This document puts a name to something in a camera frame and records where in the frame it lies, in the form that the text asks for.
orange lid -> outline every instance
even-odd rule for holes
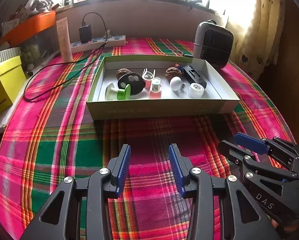
[[[27,19],[25,22],[17,25],[10,32],[8,32],[4,37],[0,39],[0,44],[2,45],[5,41],[8,41],[11,47],[18,46],[23,41],[26,41],[35,34],[49,27],[52,27],[55,24],[55,11],[35,15]]]

wooden cabinet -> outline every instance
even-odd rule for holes
[[[286,0],[277,65],[270,65],[259,80],[299,143],[299,9]]]

power adapter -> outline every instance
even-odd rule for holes
[[[81,43],[87,43],[91,41],[92,37],[90,25],[84,25],[79,28],[79,38],[81,40]]]

tablecloth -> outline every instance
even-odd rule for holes
[[[93,124],[85,102],[104,56],[181,56],[182,52],[192,53],[193,43],[127,39],[125,46],[106,48],[99,60],[69,84],[36,102],[19,102],[0,146],[0,223],[14,239],[20,238],[35,212],[65,176],[90,176],[116,157],[124,143],[131,146],[131,164],[122,197],[109,201],[113,238],[186,239],[191,200],[182,199],[176,191],[168,159],[170,143],[177,143],[182,155],[189,157],[194,166],[225,178],[238,171],[218,154],[216,146],[220,140],[232,142],[236,132],[256,138],[277,136],[294,140],[272,101],[234,64],[219,70],[240,98],[231,114],[105,120]],[[88,53],[76,53],[74,60]],[[60,84],[92,59],[46,68],[35,78],[27,95],[37,95]],[[52,60],[58,62],[60,57]],[[267,156],[257,159],[280,166]],[[220,235],[218,207],[215,201],[215,239]],[[84,238],[84,214],[80,234]]]

blue rubber pad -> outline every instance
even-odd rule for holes
[[[234,135],[234,141],[237,145],[243,146],[246,149],[249,149],[253,152],[256,152],[260,155],[268,154],[268,148],[263,141],[259,141],[255,138],[252,138],[243,133],[237,133]]]
[[[181,171],[180,165],[177,161],[172,145],[170,145],[168,148],[168,156],[170,159],[170,164],[172,167],[177,192],[180,193],[180,195],[183,197],[185,195],[184,176]]]
[[[128,146],[124,154],[122,165],[118,172],[117,189],[116,189],[117,197],[119,197],[123,192],[130,162],[131,162],[131,147]]]

